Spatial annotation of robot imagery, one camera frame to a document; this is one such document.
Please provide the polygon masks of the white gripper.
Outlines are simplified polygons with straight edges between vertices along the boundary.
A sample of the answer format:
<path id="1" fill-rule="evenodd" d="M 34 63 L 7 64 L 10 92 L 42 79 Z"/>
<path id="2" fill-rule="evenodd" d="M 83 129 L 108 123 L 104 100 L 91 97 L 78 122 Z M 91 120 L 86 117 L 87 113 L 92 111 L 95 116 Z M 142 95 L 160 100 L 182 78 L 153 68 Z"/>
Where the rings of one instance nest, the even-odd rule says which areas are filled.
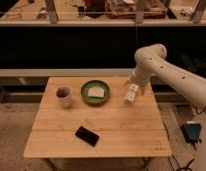
<path id="1" fill-rule="evenodd" d="M 138 89 L 141 91 L 141 94 L 144 94 L 145 87 L 150 81 L 150 72 L 144 69 L 133 69 L 129 75 L 125 84 L 135 84 Z"/>

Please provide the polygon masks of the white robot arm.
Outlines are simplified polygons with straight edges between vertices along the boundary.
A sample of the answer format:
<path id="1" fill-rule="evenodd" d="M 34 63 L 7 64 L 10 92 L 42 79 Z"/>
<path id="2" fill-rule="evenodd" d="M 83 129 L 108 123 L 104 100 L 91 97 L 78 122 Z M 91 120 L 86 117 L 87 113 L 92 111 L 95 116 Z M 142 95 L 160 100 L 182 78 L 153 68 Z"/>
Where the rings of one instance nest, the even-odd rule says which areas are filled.
<path id="1" fill-rule="evenodd" d="M 206 171 L 206 79 L 167 62 L 166 57 L 167 50 L 163 44 L 137 49 L 134 54 L 136 66 L 131 72 L 130 81 L 144 92 L 151 75 L 155 74 L 205 114 L 196 146 L 194 171 Z"/>

